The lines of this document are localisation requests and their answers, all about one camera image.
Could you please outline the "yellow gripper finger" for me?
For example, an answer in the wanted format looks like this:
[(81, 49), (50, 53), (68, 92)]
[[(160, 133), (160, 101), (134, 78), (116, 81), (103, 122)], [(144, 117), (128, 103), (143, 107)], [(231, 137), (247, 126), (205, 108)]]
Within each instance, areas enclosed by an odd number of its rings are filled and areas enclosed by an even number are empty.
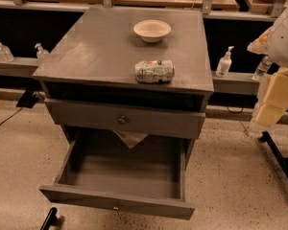
[(259, 126), (276, 124), (288, 110), (288, 67), (263, 77), (257, 93), (254, 122)]

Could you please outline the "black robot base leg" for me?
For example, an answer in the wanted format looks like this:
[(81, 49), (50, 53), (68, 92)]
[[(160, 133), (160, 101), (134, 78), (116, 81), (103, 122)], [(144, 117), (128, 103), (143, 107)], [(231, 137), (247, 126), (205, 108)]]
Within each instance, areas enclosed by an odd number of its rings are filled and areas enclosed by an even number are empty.
[(278, 147), (276, 146), (273, 138), (269, 134), (268, 131), (264, 131), (262, 133), (262, 136), (259, 138), (261, 142), (266, 142), (268, 146), (270, 147), (273, 155), (276, 158), (276, 161), (278, 162), (279, 166), (285, 173), (287, 179), (288, 179), (288, 157), (284, 157), (281, 152), (279, 151)]

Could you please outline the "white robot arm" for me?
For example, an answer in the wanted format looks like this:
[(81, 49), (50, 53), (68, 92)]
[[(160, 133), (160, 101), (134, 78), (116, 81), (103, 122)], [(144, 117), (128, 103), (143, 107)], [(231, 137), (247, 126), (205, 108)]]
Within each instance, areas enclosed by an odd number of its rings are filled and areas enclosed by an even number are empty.
[(259, 84), (252, 123), (263, 130), (276, 124), (288, 110), (288, 7), (274, 24), (249, 44), (249, 52), (266, 55), (279, 69)]

